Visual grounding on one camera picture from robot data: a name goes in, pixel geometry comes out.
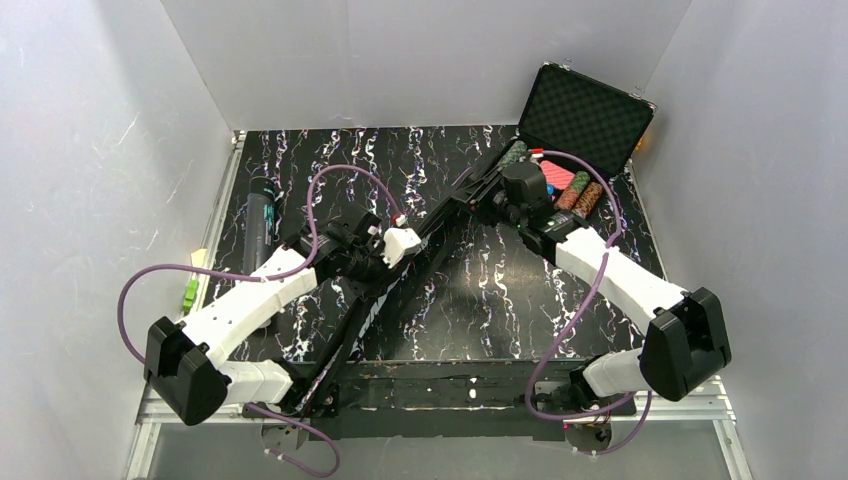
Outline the clear shuttlecock tube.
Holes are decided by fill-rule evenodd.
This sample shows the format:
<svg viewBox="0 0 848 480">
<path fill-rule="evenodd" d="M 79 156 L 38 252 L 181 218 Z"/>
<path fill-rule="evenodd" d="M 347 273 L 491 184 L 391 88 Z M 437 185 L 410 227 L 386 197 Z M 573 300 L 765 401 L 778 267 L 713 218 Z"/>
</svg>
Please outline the clear shuttlecock tube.
<svg viewBox="0 0 848 480">
<path fill-rule="evenodd" d="M 271 179 L 252 178 L 246 202 L 242 273 L 253 274 L 274 250 L 276 192 Z"/>
</svg>

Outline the black racket cover bag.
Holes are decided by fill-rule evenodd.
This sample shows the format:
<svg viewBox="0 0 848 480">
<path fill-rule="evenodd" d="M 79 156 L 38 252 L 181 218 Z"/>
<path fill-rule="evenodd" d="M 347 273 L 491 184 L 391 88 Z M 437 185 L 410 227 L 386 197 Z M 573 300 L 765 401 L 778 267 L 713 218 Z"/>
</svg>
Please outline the black racket cover bag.
<svg viewBox="0 0 848 480">
<path fill-rule="evenodd" d="M 459 227 L 460 219 L 473 212 L 473 192 L 483 177 L 496 167 L 484 171 L 473 167 L 458 178 L 458 186 L 451 195 L 443 200 L 429 214 L 419 227 L 412 228 L 423 242 L 434 239 L 446 240 Z M 307 201 L 307 222 L 299 233 L 293 234 L 283 241 L 283 246 L 305 254 L 311 268 L 317 253 L 316 221 L 312 214 L 312 201 Z M 317 356 L 315 365 L 308 374 L 302 375 L 293 370 L 288 363 L 283 366 L 293 375 L 292 389 L 279 402 L 285 413 L 308 414 L 319 409 L 333 388 L 335 376 L 343 369 L 357 344 L 373 322 L 379 316 L 379 302 L 391 294 L 397 282 L 415 277 L 408 274 L 408 267 L 421 264 L 423 267 L 435 266 L 437 261 L 429 259 L 420 251 L 405 257 L 394 268 L 389 269 L 380 281 L 377 290 L 370 295 L 355 295 L 351 306 L 348 307 L 324 349 Z"/>
</svg>

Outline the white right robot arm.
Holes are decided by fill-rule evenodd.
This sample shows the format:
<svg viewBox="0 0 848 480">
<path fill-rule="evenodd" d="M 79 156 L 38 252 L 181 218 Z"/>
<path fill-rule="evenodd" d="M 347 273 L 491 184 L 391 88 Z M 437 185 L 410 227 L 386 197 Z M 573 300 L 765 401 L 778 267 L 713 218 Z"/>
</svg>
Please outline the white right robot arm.
<svg viewBox="0 0 848 480">
<path fill-rule="evenodd" d="M 470 200 L 480 215 L 514 226 L 524 244 L 589 283 L 643 334 L 640 347 L 610 352 L 569 374 L 572 403 L 651 391 L 679 401 L 732 360 L 719 298 L 706 288 L 687 291 L 642 268 L 580 217 L 555 207 L 540 165 L 492 168 Z"/>
</svg>

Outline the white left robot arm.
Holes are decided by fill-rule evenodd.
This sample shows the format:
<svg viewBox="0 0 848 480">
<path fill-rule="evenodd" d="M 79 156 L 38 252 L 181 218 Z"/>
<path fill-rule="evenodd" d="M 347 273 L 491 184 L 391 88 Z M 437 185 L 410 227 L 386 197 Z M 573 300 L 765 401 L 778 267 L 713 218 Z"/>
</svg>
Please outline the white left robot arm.
<svg viewBox="0 0 848 480">
<path fill-rule="evenodd" d="M 345 277 L 366 285 L 386 273 L 378 251 L 380 218 L 350 207 L 289 235 L 255 271 L 224 295 L 177 323 L 167 317 L 148 330 L 144 378 L 187 426 L 221 407 L 279 404 L 297 383 L 282 360 L 233 361 L 231 354 L 274 315 L 323 282 Z"/>
</svg>

